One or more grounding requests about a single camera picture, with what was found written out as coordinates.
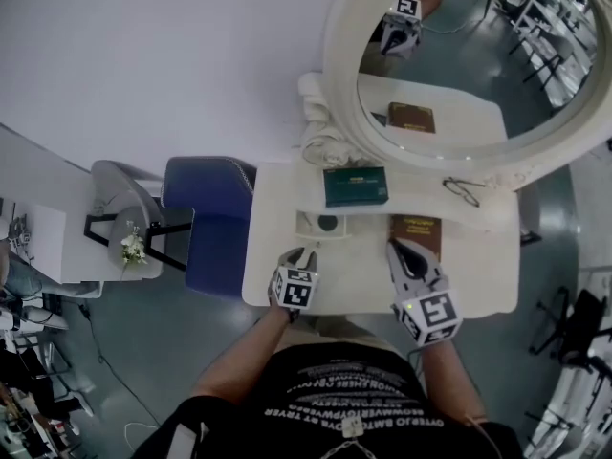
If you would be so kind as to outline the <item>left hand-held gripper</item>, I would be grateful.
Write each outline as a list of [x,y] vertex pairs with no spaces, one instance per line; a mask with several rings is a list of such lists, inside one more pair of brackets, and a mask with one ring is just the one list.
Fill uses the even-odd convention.
[[299,261],[304,247],[296,247],[282,253],[269,285],[269,298],[279,307],[304,311],[311,306],[317,293],[317,252],[310,251],[305,265]]

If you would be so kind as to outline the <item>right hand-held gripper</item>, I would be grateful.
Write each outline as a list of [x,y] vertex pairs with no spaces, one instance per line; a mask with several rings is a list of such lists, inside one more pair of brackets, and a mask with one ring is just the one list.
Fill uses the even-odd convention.
[[448,277],[427,248],[402,238],[386,244],[397,321],[419,347],[452,339],[463,317]]

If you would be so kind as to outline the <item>small cream drawer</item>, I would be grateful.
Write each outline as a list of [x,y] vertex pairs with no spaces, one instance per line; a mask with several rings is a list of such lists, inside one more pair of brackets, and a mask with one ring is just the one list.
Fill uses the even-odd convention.
[[345,216],[336,216],[338,218],[338,226],[333,231],[323,231],[317,225],[319,215],[329,214],[314,214],[299,211],[295,218],[295,234],[299,237],[312,240],[325,239],[342,239],[348,235],[347,221]]

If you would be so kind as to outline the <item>white vanity dressing table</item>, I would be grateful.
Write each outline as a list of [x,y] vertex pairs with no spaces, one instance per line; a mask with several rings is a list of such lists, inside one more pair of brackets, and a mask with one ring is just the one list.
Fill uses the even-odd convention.
[[[278,257],[296,247],[317,252],[319,283],[311,315],[385,314],[395,295],[385,246],[392,214],[442,220],[441,265],[466,318],[510,313],[518,300],[519,215],[515,193],[476,189],[475,208],[437,179],[390,172],[382,206],[328,209],[322,172],[311,164],[261,164],[257,169],[242,298],[268,303]],[[312,240],[295,234],[299,211],[345,216],[348,235]]]

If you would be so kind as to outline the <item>person's left forearm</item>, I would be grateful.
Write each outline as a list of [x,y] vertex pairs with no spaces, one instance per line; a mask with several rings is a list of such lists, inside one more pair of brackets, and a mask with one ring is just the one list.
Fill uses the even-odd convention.
[[240,404],[251,393],[290,325],[286,309],[271,306],[238,341],[202,373],[192,397],[214,397]]

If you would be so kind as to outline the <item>brown book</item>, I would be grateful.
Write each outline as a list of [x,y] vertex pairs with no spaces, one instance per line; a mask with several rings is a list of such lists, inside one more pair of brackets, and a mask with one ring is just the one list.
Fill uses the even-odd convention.
[[442,220],[439,218],[417,215],[392,215],[390,233],[396,238],[415,242],[441,260]]

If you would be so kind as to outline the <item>person's beige trousers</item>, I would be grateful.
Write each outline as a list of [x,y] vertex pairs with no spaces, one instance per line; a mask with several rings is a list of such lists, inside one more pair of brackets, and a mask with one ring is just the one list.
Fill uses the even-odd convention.
[[353,343],[399,355],[399,351],[385,339],[377,337],[344,316],[298,319],[284,331],[275,351],[297,345],[325,343]]

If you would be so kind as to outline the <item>dark green box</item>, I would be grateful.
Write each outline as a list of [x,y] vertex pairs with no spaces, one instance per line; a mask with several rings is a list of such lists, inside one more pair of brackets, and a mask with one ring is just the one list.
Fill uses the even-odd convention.
[[380,166],[323,170],[325,206],[379,206],[388,199],[385,170]]

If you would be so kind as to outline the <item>black eyeglasses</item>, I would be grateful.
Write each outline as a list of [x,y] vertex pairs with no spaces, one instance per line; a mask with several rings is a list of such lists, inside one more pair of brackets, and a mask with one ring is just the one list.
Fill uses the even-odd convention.
[[447,177],[442,180],[442,186],[452,194],[462,198],[469,205],[479,208],[480,202],[475,195],[470,191],[471,187],[485,187],[483,184],[473,183],[466,180],[461,180],[453,177]]

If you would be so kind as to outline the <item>person's black printed T-shirt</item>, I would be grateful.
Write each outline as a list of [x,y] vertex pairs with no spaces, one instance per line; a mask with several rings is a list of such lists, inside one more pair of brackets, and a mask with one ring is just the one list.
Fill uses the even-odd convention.
[[349,343],[274,354],[242,404],[182,402],[132,459],[167,459],[176,430],[188,459],[523,459],[507,426],[466,426],[438,411],[397,354]]

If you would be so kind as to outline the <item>white flower bouquet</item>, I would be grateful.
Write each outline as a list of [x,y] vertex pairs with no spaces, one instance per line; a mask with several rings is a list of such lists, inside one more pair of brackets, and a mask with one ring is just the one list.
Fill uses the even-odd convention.
[[140,236],[140,228],[127,220],[128,234],[120,240],[122,270],[120,281],[123,281],[128,269],[133,266],[147,265],[144,240]]

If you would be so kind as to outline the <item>grey chair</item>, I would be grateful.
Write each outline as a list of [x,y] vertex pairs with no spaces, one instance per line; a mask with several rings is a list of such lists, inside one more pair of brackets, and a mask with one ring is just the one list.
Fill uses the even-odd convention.
[[86,215],[83,235],[107,249],[107,257],[111,265],[119,270],[120,276],[120,240],[128,234],[127,220],[132,220],[140,228],[140,236],[144,240],[148,264],[129,268],[123,280],[157,278],[165,267],[184,272],[186,263],[165,252],[166,237],[189,231],[191,225],[168,224],[160,203],[125,166],[111,161],[97,161],[91,173],[96,197],[92,212]]

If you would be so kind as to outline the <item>oval cream-framed mirror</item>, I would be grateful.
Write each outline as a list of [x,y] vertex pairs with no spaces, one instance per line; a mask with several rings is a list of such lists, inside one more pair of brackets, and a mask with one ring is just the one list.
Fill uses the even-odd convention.
[[336,3],[323,70],[298,83],[307,162],[394,164],[515,189],[612,138],[612,0],[588,0],[596,58],[558,112],[505,57],[507,40],[480,25],[428,41],[390,76],[362,74],[367,37],[389,1]]

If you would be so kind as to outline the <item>white and black machine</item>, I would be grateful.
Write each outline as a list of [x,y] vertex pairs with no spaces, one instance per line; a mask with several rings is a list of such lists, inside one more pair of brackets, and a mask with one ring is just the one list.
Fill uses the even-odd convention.
[[0,330],[37,333],[45,328],[67,331],[67,321],[44,308],[24,305],[21,300],[0,301]]

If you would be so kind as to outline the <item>white machine frame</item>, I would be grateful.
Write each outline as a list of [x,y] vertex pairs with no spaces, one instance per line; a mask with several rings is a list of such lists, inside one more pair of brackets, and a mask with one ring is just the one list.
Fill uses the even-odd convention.
[[605,459],[612,440],[612,382],[597,371],[565,368],[539,411],[523,449],[525,459]]

